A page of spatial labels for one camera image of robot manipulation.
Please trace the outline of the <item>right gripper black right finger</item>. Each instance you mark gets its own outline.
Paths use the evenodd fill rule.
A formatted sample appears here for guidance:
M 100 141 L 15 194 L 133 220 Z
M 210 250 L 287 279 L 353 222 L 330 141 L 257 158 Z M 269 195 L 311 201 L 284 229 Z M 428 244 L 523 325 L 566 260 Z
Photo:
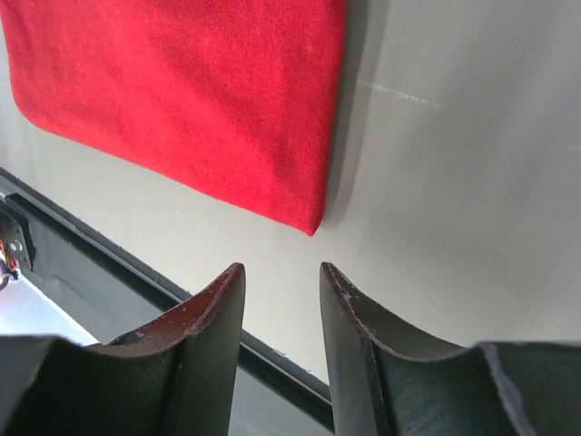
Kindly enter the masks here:
M 576 342 L 439 339 L 320 267 L 320 314 L 339 435 L 577 435 Z

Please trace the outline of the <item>dark red t-shirt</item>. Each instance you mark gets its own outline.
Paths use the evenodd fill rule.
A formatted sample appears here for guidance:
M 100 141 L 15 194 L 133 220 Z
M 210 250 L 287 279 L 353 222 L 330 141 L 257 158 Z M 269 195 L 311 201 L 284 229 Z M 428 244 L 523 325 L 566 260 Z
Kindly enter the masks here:
M 314 234 L 343 1 L 4 1 L 32 124 Z

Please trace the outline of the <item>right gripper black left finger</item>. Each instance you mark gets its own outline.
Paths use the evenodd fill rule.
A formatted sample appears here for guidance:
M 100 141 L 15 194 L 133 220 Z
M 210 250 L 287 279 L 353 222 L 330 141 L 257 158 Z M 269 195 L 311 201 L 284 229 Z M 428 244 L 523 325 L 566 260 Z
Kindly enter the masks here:
M 4 435 L 225 435 L 239 358 L 245 270 L 102 345 L 1 340 Z

